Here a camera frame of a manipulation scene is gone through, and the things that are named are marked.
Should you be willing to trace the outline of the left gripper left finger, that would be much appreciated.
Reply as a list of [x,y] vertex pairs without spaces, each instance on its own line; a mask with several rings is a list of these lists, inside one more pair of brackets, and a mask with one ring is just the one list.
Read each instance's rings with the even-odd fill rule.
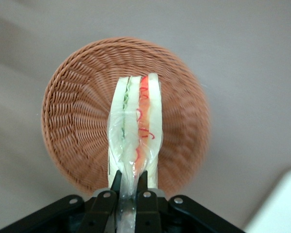
[[118,170],[112,186],[93,195],[94,202],[84,216],[83,231],[85,233],[115,233],[116,209],[118,206],[119,191],[122,173]]

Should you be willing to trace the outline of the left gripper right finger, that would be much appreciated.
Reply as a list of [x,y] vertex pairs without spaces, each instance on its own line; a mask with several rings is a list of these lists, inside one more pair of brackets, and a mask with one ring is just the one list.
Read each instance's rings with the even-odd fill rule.
[[135,232],[161,233],[158,198],[154,191],[148,189],[147,171],[138,180],[136,204]]

